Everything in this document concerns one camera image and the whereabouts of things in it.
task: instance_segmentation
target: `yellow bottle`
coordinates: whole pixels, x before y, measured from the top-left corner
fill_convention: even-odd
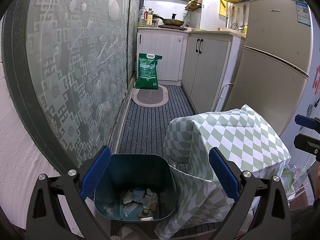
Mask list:
[[[153,17],[152,8],[149,8],[148,16],[147,16],[147,27],[152,27],[152,17]]]

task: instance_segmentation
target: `person's hand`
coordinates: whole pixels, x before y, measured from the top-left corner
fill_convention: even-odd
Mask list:
[[[316,184],[315,184],[315,196],[320,198],[320,163],[318,165]]]

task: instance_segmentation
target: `metal screw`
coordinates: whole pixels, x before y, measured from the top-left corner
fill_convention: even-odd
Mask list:
[[[77,171],[76,170],[70,170],[70,171],[68,171],[68,175],[69,176],[74,176],[74,175],[76,175],[77,174]]]
[[[251,172],[250,171],[244,171],[243,172],[243,176],[245,176],[246,178],[250,178],[251,177]]]
[[[44,180],[45,179],[45,174],[40,174],[38,177],[39,180]]]
[[[276,182],[278,182],[278,181],[280,180],[279,176],[276,176],[276,175],[273,176],[272,178],[273,178],[273,180],[276,181]]]

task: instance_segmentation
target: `refrigerator door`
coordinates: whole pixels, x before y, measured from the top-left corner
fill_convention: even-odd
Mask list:
[[[309,73],[311,28],[298,22],[296,1],[251,0],[249,6],[244,45],[273,54]]]
[[[301,73],[272,57],[244,48],[225,111],[248,105],[280,135],[307,83]]]

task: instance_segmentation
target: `yellow bottle label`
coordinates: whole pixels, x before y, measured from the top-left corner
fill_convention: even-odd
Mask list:
[[[148,14],[147,25],[152,25],[152,14]]]

